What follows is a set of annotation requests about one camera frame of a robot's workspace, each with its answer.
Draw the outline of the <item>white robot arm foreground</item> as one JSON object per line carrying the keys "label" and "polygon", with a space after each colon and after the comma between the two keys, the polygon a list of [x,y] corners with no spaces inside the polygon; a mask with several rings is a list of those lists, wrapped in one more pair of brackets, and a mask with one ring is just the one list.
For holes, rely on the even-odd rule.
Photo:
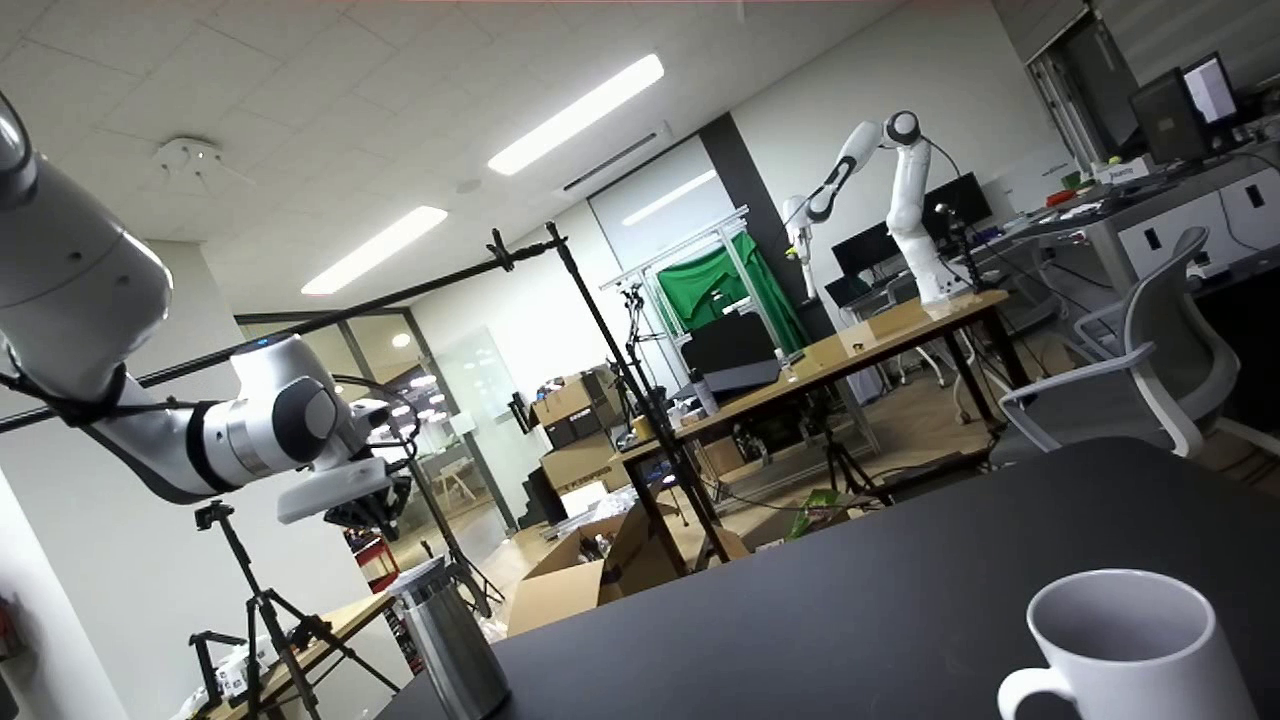
{"label": "white robot arm foreground", "polygon": [[165,325],[172,274],[95,197],[35,154],[18,108],[0,114],[0,335],[12,385],[126,461],[148,493],[230,517],[223,495],[302,471],[286,526],[325,517],[394,529],[397,476],[302,335],[231,352],[231,399],[165,399],[127,359]]}

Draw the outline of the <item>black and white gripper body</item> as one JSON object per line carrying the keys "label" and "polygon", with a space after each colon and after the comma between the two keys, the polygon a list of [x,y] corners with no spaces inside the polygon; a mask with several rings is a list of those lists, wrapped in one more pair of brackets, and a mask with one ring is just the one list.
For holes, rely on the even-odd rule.
{"label": "black and white gripper body", "polygon": [[277,519],[327,519],[342,529],[394,531],[409,503],[411,451],[397,431],[390,410],[366,405],[356,412],[356,449],[349,455],[321,455],[302,485],[277,502]]}

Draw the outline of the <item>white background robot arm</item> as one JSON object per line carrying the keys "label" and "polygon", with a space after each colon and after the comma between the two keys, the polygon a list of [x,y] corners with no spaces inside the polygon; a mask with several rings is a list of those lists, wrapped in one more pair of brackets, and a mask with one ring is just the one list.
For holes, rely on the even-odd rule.
{"label": "white background robot arm", "polygon": [[838,213],[844,185],[865,171],[876,154],[894,157],[885,227],[908,263],[915,295],[926,304],[956,300],[967,279],[942,258],[926,227],[932,144],[912,108],[898,108],[890,122],[865,122],[844,138],[824,181],[784,213],[790,258],[799,263],[799,277],[814,277],[814,227]]}

